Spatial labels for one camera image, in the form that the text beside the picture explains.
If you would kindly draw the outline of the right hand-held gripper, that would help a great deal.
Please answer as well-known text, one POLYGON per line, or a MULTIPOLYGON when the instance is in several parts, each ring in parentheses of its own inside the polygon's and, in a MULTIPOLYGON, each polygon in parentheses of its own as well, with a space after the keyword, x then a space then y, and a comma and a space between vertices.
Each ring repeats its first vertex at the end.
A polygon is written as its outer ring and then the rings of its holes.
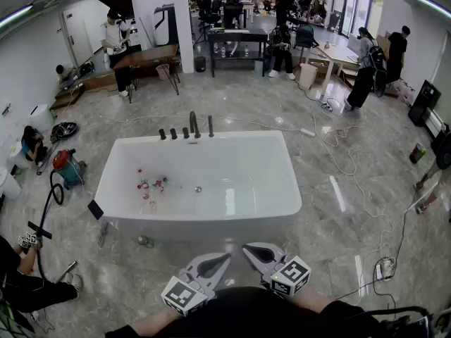
POLYGON ((294 296, 309 282, 311 268, 299 256, 282 262, 285 252, 275 244, 251 242, 242 251, 263 282, 277 294, 294 296), (272 263, 276 266, 271 272, 272 263))

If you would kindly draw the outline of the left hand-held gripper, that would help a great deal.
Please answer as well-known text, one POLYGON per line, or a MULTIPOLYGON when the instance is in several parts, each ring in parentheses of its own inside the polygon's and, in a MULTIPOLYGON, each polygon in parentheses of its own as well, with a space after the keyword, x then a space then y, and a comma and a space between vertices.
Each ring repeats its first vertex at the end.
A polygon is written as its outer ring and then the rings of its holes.
POLYGON ((231 262, 229 253, 208 253, 194 258, 172 276, 161 298, 164 304, 184 317, 205 307, 215 298, 214 289, 231 262))

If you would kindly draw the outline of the person's left forearm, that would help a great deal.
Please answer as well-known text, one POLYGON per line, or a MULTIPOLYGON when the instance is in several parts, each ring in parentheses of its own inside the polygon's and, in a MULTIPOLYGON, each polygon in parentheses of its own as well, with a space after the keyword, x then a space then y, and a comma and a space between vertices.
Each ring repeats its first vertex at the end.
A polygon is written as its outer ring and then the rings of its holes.
POLYGON ((183 316, 172 308, 162 308, 158 313, 139 319, 131 324, 131 328, 141 337, 153 337, 183 316))

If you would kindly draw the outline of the person's right forearm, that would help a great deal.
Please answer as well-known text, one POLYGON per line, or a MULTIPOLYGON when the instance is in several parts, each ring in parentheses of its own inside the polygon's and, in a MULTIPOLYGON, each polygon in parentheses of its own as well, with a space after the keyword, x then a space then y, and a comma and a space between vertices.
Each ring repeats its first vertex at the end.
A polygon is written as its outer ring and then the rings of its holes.
POLYGON ((326 296, 321 296, 310 290, 302 289, 290 298, 290 302, 299 308, 307 309, 315 313, 321 313, 333 299, 326 296))

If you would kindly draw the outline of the white bathtub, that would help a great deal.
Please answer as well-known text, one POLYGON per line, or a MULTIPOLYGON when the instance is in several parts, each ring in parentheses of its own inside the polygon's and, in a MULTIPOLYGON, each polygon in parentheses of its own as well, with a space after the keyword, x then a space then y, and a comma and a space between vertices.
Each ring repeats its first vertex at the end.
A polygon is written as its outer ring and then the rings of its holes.
POLYGON ((302 207, 276 130, 117 139, 94 200, 104 212, 99 220, 121 232, 179 242, 265 241, 293 224, 302 207), (168 185, 161 192, 152 182, 162 177, 168 185), (141 178, 148 181, 148 199, 141 178))

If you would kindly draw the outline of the person's black clothing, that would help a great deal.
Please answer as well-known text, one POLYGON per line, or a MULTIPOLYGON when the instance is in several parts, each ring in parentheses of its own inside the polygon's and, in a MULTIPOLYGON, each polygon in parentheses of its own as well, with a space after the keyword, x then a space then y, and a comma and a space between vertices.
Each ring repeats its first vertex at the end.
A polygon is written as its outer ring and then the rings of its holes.
POLYGON ((358 306, 333 300, 315 313, 290 298, 258 287, 222 289, 153 337, 139 336, 130 324, 104 338, 388 338, 383 324, 358 306))

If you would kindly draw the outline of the white charger power strip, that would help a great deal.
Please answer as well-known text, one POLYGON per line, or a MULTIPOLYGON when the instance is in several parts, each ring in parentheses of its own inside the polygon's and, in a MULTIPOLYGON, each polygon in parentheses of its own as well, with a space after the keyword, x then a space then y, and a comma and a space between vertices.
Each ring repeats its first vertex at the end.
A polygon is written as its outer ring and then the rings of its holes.
POLYGON ((395 259, 393 257, 383 257, 376 263, 375 269, 376 281, 390 280, 395 272, 395 259))

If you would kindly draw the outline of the black smartphone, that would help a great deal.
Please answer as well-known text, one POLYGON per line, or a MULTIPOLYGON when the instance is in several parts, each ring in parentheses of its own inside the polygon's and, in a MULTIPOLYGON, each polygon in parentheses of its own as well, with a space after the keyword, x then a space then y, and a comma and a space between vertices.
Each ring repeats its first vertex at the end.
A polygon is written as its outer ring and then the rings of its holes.
POLYGON ((104 215, 103 210, 94 199, 88 203, 87 208, 96 220, 99 220, 104 215))

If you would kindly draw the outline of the metal vacuum tube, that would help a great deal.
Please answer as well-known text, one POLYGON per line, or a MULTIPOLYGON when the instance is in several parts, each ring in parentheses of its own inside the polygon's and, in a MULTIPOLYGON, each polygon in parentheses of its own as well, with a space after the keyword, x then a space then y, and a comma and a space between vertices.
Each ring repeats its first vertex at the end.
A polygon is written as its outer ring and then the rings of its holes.
POLYGON ((61 275, 56 279, 55 283, 59 283, 61 282, 65 276, 70 273, 76 266, 77 266, 78 262, 77 261, 73 261, 62 273, 61 275))

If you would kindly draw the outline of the red teal vacuum cleaner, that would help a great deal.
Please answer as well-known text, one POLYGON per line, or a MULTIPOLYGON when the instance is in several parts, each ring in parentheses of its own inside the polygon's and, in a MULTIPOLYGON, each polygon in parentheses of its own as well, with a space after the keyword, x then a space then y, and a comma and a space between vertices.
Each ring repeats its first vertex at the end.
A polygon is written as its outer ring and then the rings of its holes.
POLYGON ((58 151, 53 159, 53 168, 63 178, 63 186, 69 190, 77 184, 84 184, 83 175, 87 167, 86 162, 77 161, 73 154, 75 149, 58 151))

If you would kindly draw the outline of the green red canister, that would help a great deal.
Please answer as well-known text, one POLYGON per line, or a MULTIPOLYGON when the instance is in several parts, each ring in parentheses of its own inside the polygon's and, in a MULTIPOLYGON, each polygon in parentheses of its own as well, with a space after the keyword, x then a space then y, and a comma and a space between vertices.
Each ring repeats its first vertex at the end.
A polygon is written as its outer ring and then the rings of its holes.
POLYGON ((417 164, 425 154, 426 149, 422 145, 416 144, 409 155, 409 159, 413 164, 417 164))

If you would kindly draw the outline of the white waste bin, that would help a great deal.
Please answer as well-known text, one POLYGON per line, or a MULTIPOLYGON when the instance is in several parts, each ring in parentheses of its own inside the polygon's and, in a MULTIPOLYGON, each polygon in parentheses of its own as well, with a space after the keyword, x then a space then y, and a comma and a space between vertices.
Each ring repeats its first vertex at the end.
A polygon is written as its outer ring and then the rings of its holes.
POLYGON ((302 89, 309 90, 314 84, 317 74, 317 67, 308 63, 300 64, 300 75, 298 83, 302 89))

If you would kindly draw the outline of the black round tray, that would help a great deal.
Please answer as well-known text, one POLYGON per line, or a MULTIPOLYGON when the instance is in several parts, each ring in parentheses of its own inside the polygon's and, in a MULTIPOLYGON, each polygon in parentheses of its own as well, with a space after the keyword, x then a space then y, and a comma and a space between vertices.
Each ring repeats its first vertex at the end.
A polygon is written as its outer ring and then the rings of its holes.
POLYGON ((75 122, 62 122, 53 126, 50 142, 55 144, 61 140, 65 140, 73 136, 78 130, 78 124, 75 122))

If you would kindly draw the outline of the light wooden table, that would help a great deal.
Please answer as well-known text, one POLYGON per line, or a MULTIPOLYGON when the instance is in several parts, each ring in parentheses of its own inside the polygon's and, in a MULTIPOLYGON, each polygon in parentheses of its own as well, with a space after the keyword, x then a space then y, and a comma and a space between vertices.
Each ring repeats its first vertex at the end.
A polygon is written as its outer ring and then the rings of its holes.
POLYGON ((352 67, 358 70, 359 64, 357 62, 357 55, 347 46, 327 45, 325 42, 319 42, 319 45, 316 48, 324 54, 329 61, 321 90, 321 98, 323 98, 326 95, 327 87, 335 65, 338 67, 338 74, 340 74, 343 67, 352 67))

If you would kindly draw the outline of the wooden platform steps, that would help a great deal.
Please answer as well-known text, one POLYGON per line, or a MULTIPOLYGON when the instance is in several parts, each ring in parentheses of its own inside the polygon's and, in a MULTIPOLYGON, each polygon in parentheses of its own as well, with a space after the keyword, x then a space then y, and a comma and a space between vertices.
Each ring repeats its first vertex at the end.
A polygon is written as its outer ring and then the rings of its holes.
POLYGON ((99 91, 105 87, 116 86, 113 73, 93 75, 76 82, 72 87, 63 89, 56 94, 50 110, 57 110, 75 104, 85 92, 99 91))

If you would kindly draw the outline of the black speaker cabinet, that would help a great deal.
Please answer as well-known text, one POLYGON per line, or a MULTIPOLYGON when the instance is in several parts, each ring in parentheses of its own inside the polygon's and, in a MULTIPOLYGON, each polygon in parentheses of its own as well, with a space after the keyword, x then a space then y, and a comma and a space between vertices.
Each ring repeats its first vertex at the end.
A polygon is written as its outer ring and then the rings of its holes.
POLYGON ((428 80, 424 80, 419 93, 411 105, 408 117, 416 126, 423 126, 435 108, 441 93, 428 80))

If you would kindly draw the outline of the dark wooden table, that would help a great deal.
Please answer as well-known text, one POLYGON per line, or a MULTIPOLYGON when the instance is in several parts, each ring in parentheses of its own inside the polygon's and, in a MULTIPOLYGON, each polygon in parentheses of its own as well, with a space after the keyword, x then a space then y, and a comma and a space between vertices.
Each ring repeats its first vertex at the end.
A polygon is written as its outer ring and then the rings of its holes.
POLYGON ((124 56, 115 66, 117 69, 130 69, 131 84, 128 85, 128 100, 132 103, 132 93, 137 91, 137 79, 136 70, 149 67, 151 65, 162 66, 165 76, 168 78, 171 86, 174 88, 175 93, 179 95, 178 83, 180 78, 177 71, 177 52, 179 46, 177 44, 170 44, 165 46, 159 46, 156 48, 146 49, 144 51, 137 51, 132 54, 124 56))

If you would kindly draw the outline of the dark green office chair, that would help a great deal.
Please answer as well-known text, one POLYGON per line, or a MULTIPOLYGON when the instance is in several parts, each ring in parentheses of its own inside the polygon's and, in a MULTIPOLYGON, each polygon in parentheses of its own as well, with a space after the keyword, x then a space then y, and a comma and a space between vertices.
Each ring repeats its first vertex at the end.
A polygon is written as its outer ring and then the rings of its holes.
POLYGON ((315 48, 319 43, 314 39, 314 29, 311 25, 300 25, 296 30, 295 46, 315 48))

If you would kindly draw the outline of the black metal table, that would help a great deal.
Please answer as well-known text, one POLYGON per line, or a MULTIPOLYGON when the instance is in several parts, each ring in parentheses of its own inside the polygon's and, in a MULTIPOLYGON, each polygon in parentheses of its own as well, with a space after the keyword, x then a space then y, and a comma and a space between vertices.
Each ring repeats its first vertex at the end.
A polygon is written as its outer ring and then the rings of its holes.
POLYGON ((211 76, 215 77, 217 61, 234 60, 262 60, 266 58, 268 45, 268 33, 263 29, 231 29, 208 32, 206 35, 209 45, 209 57, 211 62, 211 76), (218 53, 214 53, 214 43, 218 43, 218 53), (245 46, 249 47, 249 57, 245 57, 245 46), (226 49, 226 55, 222 57, 221 47, 226 49))

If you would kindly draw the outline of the ceiling light strip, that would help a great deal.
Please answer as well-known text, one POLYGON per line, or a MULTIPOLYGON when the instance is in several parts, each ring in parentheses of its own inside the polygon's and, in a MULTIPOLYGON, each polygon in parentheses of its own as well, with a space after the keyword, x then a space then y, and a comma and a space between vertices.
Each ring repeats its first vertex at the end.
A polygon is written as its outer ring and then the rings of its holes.
POLYGON ((442 7, 440 4, 437 4, 436 2, 432 1, 432 0, 415 0, 418 1, 430 8, 432 8, 433 10, 447 16, 448 18, 451 18, 451 11, 447 10, 446 8, 442 7))
POLYGON ((15 11, 14 13, 6 16, 5 18, 2 18, 0 20, 0 29, 7 26, 8 24, 10 24, 14 20, 18 19, 19 17, 23 16, 24 14, 26 14, 32 7, 33 7, 33 4, 26 5, 26 6, 22 7, 21 9, 15 11))

